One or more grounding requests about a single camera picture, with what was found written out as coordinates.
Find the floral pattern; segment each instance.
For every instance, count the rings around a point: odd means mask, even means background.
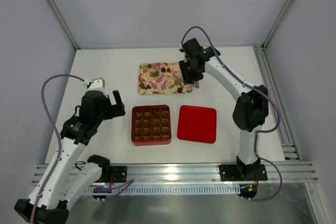
[[[139,66],[139,94],[190,93],[191,84],[183,84],[178,62],[143,63]]]

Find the wire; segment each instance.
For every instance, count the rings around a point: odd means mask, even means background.
[[[61,143],[61,137],[59,135],[59,132],[56,128],[56,124],[55,122],[53,121],[53,118],[51,117],[50,113],[49,113],[49,110],[48,110],[48,107],[47,107],[47,104],[46,104],[46,98],[45,98],[45,94],[44,94],[44,91],[45,91],[45,88],[46,88],[46,85],[49,81],[51,81],[52,79],[54,78],[57,78],[57,77],[73,77],[73,78],[76,78],[82,82],[84,82],[85,80],[78,77],[78,76],[74,76],[72,74],[57,74],[55,76],[51,76],[49,77],[42,85],[42,88],[41,88],[41,98],[42,98],[42,103],[43,103],[43,108],[47,114],[47,117],[48,117],[48,120],[52,126],[52,129],[54,130],[55,134],[56,134],[56,137],[57,137],[57,143],[58,143],[58,153],[57,153],[57,157],[55,159],[55,162],[54,164],[52,165],[51,169],[50,169],[50,172],[48,173],[48,175],[46,176],[46,179],[43,181],[41,187],[40,187],[40,190],[38,191],[38,195],[36,196],[36,199],[35,199],[35,203],[34,203],[34,206],[33,206],[33,209],[32,209],[32,213],[31,213],[31,216],[30,216],[30,223],[34,223],[34,219],[35,219],[35,213],[36,213],[36,208],[37,208],[37,205],[38,205],[38,202],[42,196],[42,192],[44,190],[44,188],[46,187],[46,184],[48,183],[49,181],[49,178],[51,177],[52,173],[54,172],[55,168],[56,168],[56,165],[58,164],[58,161],[59,161],[59,158],[61,156],[61,153],[62,153],[62,143]]]
[[[281,122],[281,113],[280,113],[280,110],[278,109],[277,105],[275,104],[275,102],[274,102],[270,97],[268,97],[267,95],[265,95],[264,93],[262,93],[260,90],[256,89],[255,87],[252,87],[251,85],[245,83],[243,80],[241,80],[238,76],[236,76],[235,73],[233,73],[233,72],[232,72],[232,71],[231,71],[231,70],[224,64],[224,62],[221,60],[221,58],[220,58],[219,55],[217,54],[217,51],[216,51],[216,49],[215,49],[215,47],[214,47],[214,45],[213,45],[213,43],[212,43],[212,41],[211,41],[209,35],[206,33],[206,31],[205,31],[202,27],[200,27],[200,26],[193,26],[193,27],[189,28],[189,29],[187,30],[187,32],[184,34],[183,38],[182,38],[181,45],[183,44],[183,41],[184,41],[186,35],[187,35],[192,29],[195,29],[195,28],[197,28],[197,29],[199,29],[199,30],[201,30],[201,31],[203,32],[203,34],[205,35],[205,37],[207,38],[207,40],[208,40],[208,42],[209,42],[209,44],[210,44],[210,46],[211,46],[212,51],[213,51],[214,54],[215,54],[217,60],[218,60],[219,63],[222,65],[222,68],[224,68],[226,71],[228,71],[228,73],[229,73],[233,78],[235,78],[240,84],[242,84],[242,85],[244,85],[244,86],[246,86],[246,87],[252,89],[253,91],[255,91],[255,92],[257,92],[258,94],[260,94],[262,97],[264,97],[265,99],[267,99],[267,100],[269,101],[269,103],[273,106],[273,108],[275,109],[275,111],[276,111],[276,113],[277,113],[277,123],[276,123],[276,125],[275,125],[273,128],[271,128],[271,129],[269,129],[269,130],[259,130],[259,131],[256,131],[255,141],[254,141],[254,152],[255,152],[256,156],[257,156],[260,160],[263,160],[263,161],[268,162],[268,163],[271,164],[271,165],[275,168],[275,170],[278,172],[279,177],[280,177],[280,185],[279,185],[279,188],[278,188],[278,190],[277,190],[272,196],[270,196],[270,197],[268,197],[268,198],[265,198],[265,199],[249,199],[249,198],[243,197],[243,198],[246,199],[246,200],[258,201],[258,202],[273,199],[274,197],[276,197],[276,196],[280,193],[280,191],[281,191],[281,189],[282,189],[282,183],[283,183],[283,181],[282,181],[282,175],[281,175],[281,172],[280,172],[280,170],[278,169],[278,167],[277,167],[272,161],[270,161],[270,160],[268,160],[268,159],[265,159],[265,158],[262,158],[262,157],[259,156],[259,154],[258,154],[258,147],[257,147],[258,144],[257,144],[257,143],[258,143],[259,133],[270,133],[270,132],[275,131],[275,130],[280,126],[280,122]]]
[[[112,200],[112,199],[118,197],[118,196],[119,196],[120,194],[122,194],[122,193],[123,193],[123,192],[124,192],[124,191],[125,191],[125,190],[126,190],[132,183],[133,183],[133,182],[134,182],[134,180],[131,179],[131,180],[127,181],[125,184],[123,184],[123,185],[121,185],[121,186],[118,186],[118,187],[113,187],[113,188],[105,188],[105,187],[102,187],[103,189],[107,189],[107,190],[109,190],[109,191],[104,191],[105,193],[112,193],[112,190],[114,190],[114,189],[119,189],[119,188],[121,188],[121,187],[124,187],[122,190],[120,190],[120,191],[117,192],[116,194],[114,194],[114,195],[112,195],[112,196],[106,198],[105,201]],[[79,208],[77,208],[77,209],[75,209],[75,210],[72,210],[70,213],[72,214],[72,213],[74,213],[74,212],[78,212],[81,208],[83,208],[83,207],[85,207],[85,206],[87,206],[87,205],[89,205],[89,204],[91,204],[91,203],[92,203],[92,201],[87,202],[87,203],[85,203],[84,205],[80,206]]]
[[[114,173],[112,173],[112,175],[111,175],[111,180],[110,180],[110,188],[112,188],[112,184],[113,184],[113,182],[114,182]]]
[[[258,179],[258,174],[257,173],[255,174],[255,177],[256,177],[256,181],[257,181],[256,187],[258,187],[259,186],[259,179]]]
[[[75,162],[75,167],[77,168],[77,169],[79,169],[79,170],[82,170],[81,168],[79,168],[79,166],[77,165],[78,163],[81,163],[81,164],[86,164],[84,161],[77,161],[77,162]]]

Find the red cable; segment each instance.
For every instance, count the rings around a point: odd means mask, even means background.
[[[114,181],[114,173],[112,173],[112,175],[111,175],[110,188],[112,188],[111,185],[113,184],[113,181]]]
[[[258,185],[259,185],[258,174],[255,174],[255,177],[256,177],[256,181],[257,181],[257,185],[256,185],[256,187],[258,187]]]

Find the chocolate compartment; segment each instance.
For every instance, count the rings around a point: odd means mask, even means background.
[[[169,144],[171,139],[170,109],[167,105],[133,108],[131,140],[134,145]]]

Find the black mounting bracket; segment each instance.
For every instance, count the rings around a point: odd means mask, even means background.
[[[127,166],[111,165],[111,174],[113,174],[114,183],[125,183],[127,181]]]
[[[258,180],[259,181],[267,181],[267,172],[266,168],[264,165],[260,164],[256,169],[255,169],[255,174],[258,175]],[[221,176],[221,181],[248,181],[247,179],[244,179],[241,177],[241,174],[237,170],[237,165],[232,164],[232,165],[220,165],[219,166],[219,175]]]

